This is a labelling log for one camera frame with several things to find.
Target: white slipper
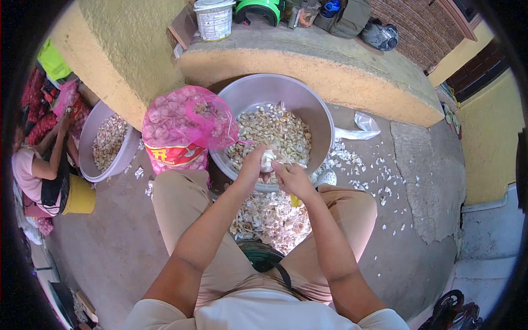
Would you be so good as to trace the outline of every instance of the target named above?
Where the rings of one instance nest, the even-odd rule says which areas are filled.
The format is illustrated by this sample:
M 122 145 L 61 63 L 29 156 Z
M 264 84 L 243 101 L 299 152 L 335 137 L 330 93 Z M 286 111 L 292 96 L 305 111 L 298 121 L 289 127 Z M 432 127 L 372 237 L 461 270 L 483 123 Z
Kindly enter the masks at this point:
M 335 172 L 333 170 L 327 169 L 326 171 L 324 171 L 319 177 L 319 179 L 317 179 L 317 181 L 314 183 L 314 188 L 317 188 L 325 183 L 332 186 L 335 186 L 337 184 L 337 175 L 335 175 Z

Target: yellow bucket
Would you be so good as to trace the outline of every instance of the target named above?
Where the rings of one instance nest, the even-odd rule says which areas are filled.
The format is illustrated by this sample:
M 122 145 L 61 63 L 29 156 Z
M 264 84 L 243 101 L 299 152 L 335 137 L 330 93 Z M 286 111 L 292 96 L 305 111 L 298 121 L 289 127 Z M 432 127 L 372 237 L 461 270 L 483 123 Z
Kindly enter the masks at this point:
M 70 193 L 62 214 L 89 214 L 92 213 L 95 206 L 96 191 L 92 189 L 90 183 L 80 176 L 70 174 Z

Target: green helmet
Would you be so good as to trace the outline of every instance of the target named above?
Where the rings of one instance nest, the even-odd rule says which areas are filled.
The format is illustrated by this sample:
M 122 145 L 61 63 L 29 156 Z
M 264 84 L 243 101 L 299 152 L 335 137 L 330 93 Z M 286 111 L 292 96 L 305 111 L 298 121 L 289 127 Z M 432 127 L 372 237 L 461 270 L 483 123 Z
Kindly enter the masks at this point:
M 237 24 L 251 24 L 246 12 L 263 15 L 271 26 L 277 26 L 284 10 L 285 0 L 242 0 L 237 4 L 234 21 Z

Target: black helmet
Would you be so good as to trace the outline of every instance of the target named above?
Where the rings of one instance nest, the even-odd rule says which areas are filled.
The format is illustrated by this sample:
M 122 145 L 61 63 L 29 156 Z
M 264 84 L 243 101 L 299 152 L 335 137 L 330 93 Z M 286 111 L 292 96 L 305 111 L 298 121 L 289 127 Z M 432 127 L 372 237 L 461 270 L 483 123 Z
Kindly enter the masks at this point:
M 388 52 L 398 44 L 398 29 L 392 25 L 384 25 L 378 18 L 371 18 L 360 32 L 360 38 L 370 46 Z

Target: neon green cloth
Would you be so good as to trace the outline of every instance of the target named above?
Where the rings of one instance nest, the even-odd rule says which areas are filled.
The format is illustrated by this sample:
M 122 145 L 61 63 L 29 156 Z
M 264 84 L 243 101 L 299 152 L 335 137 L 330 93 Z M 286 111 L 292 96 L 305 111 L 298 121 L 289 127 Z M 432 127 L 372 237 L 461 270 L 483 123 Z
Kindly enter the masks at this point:
M 64 78 L 72 71 L 49 38 L 42 45 L 37 59 L 52 80 Z

